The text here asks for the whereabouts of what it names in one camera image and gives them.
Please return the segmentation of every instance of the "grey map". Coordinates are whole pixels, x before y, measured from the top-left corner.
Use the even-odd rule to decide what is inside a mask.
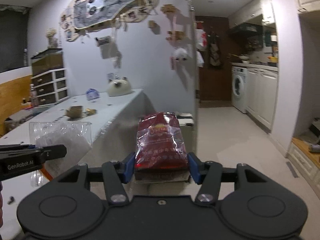
[[[94,0],[74,5],[74,26],[82,29],[97,23],[112,20],[119,11],[135,0]]]

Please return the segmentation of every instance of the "beige floor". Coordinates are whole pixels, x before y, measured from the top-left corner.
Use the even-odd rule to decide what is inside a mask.
[[[198,157],[213,160],[224,167],[247,163],[279,184],[300,196],[308,206],[308,220],[301,236],[305,240],[320,239],[320,200],[299,172],[294,178],[286,165],[288,159],[268,139],[247,115],[234,107],[200,108]],[[188,194],[195,197],[199,186],[195,183],[164,183],[149,188],[150,194]],[[219,198],[233,191],[233,184],[223,183]]]

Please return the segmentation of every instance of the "wooden shelf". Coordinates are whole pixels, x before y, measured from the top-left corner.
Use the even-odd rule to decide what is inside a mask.
[[[294,145],[297,146],[320,169],[320,153],[310,153],[308,144],[300,139],[292,138],[292,143],[294,143]]]

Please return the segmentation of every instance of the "washing machine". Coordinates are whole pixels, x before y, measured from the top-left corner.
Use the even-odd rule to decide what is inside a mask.
[[[232,66],[232,105],[242,113],[247,110],[247,69]]]

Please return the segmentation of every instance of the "washing machine door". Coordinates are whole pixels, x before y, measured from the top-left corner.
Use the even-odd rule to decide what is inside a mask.
[[[233,95],[236,96],[237,98],[242,97],[244,93],[244,82],[243,82],[242,76],[233,75],[232,91],[233,91]]]

